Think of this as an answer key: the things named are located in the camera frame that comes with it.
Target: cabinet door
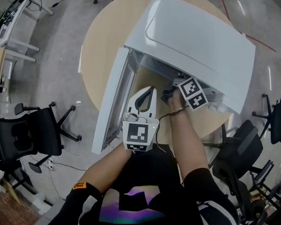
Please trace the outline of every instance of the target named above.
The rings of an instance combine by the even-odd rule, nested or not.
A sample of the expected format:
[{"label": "cabinet door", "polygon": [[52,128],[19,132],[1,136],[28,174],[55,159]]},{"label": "cabinet door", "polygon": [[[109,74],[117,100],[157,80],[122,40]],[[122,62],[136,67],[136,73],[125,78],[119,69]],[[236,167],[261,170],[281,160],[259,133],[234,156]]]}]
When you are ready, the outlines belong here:
[{"label": "cabinet door", "polygon": [[119,48],[101,104],[92,152],[100,154],[119,134],[136,76],[137,64],[128,48]]}]

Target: red line on floor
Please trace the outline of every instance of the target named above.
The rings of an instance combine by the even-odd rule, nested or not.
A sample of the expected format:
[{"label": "red line on floor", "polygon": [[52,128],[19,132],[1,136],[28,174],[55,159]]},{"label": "red line on floor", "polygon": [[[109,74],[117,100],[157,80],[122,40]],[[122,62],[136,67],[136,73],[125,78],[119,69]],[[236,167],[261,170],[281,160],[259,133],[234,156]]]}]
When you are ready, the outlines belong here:
[{"label": "red line on floor", "polygon": [[252,40],[254,40],[254,41],[256,41],[256,42],[258,42],[258,43],[260,43],[260,44],[262,44],[262,45],[264,45],[264,46],[266,46],[266,47],[268,47],[269,49],[273,50],[274,52],[277,52],[276,50],[274,50],[273,48],[271,48],[269,45],[266,45],[265,43],[260,42],[260,41],[257,40],[256,38],[253,38],[253,37],[251,37],[251,36],[249,36],[249,35],[247,35],[247,34],[246,34],[246,36],[247,36],[248,38],[250,38],[250,39],[252,39]]},{"label": "red line on floor", "polygon": [[227,18],[228,18],[228,19],[229,19],[229,21],[230,21],[230,17],[229,17],[229,14],[228,14],[227,8],[226,8],[226,4],[225,4],[224,0],[222,0],[222,2],[223,2],[223,5],[224,5],[224,8],[225,8],[225,11],[226,11],[226,16],[227,16]]},{"label": "red line on floor", "polygon": [[[227,16],[227,18],[229,19],[229,21],[231,21],[231,20],[230,20],[230,17],[229,17],[229,14],[228,14],[228,11],[227,11],[227,8],[226,8],[225,1],[222,0],[222,3],[223,3],[223,5],[224,5],[225,11],[226,11],[226,16]],[[254,41],[256,41],[256,42],[258,42],[258,43],[260,43],[260,44],[262,44],[262,45],[264,45],[264,46],[266,46],[266,47],[268,47],[269,49],[273,50],[274,52],[277,52],[276,50],[274,50],[273,48],[271,48],[269,45],[266,45],[265,43],[263,43],[263,42],[257,40],[256,38],[253,38],[253,37],[251,37],[251,36],[249,36],[249,35],[247,35],[247,34],[246,34],[246,36],[247,36],[248,38],[250,38],[250,39],[252,39],[252,40],[254,40]]]}]

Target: bracelet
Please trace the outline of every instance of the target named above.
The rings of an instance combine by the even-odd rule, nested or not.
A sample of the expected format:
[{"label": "bracelet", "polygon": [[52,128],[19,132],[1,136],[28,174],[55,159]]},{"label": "bracelet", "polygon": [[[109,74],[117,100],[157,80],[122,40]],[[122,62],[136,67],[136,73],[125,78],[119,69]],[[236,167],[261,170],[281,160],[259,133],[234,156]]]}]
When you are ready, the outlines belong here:
[{"label": "bracelet", "polygon": [[185,107],[181,107],[179,109],[176,109],[175,111],[169,113],[169,115],[176,115],[176,114],[180,113],[183,109],[185,109]]}]

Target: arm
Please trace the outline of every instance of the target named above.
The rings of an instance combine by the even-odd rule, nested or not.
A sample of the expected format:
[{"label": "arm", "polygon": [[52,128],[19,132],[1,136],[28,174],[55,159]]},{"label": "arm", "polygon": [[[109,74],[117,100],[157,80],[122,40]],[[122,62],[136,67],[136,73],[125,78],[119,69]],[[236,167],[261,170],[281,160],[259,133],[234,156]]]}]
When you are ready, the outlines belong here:
[{"label": "arm", "polygon": [[[173,97],[169,99],[170,112],[185,106],[184,98],[179,89],[176,89]],[[172,129],[173,148],[176,160],[180,167],[184,180],[187,174],[197,168],[207,168],[208,162],[203,143],[192,127],[187,112],[170,116]]]},{"label": "arm", "polygon": [[131,153],[121,143],[111,153],[93,164],[80,178],[79,182],[87,182],[101,193],[106,192],[131,157]]},{"label": "arm", "polygon": [[[169,99],[170,112],[185,106],[184,98],[179,89]],[[236,224],[238,214],[234,205],[218,188],[209,169],[203,143],[192,127],[192,123],[185,110],[170,116],[172,128],[173,148],[176,160],[180,167],[186,194],[197,202],[213,201],[223,207],[228,213],[217,213],[215,224]],[[214,224],[214,217],[209,215],[208,209],[201,209],[201,216]]]},{"label": "arm", "polygon": [[88,183],[86,187],[71,190],[65,204],[59,214],[50,222],[50,225],[77,224],[87,198],[92,196],[95,202],[101,200],[102,194],[118,177],[131,153],[131,151],[125,150],[123,144],[120,144],[104,158],[93,164],[79,180],[79,182]]}]

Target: sleeve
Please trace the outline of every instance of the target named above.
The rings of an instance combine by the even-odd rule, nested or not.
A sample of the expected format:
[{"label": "sleeve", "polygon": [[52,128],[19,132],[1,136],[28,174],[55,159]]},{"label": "sleeve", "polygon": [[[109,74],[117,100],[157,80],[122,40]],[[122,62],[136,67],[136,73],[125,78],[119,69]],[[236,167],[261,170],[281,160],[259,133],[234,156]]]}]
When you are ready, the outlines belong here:
[{"label": "sleeve", "polygon": [[50,225],[78,224],[83,204],[89,196],[96,198],[98,201],[102,199],[99,190],[89,183],[79,182],[75,184],[59,214],[50,222]]},{"label": "sleeve", "polygon": [[203,204],[199,210],[201,216],[207,220],[206,224],[218,224],[214,222],[219,221],[220,217],[226,220],[225,223],[222,221],[220,224],[238,222],[235,206],[228,199],[228,196],[219,189],[207,168],[199,168],[190,172],[184,180],[184,186],[188,196],[191,196],[198,204]]}]

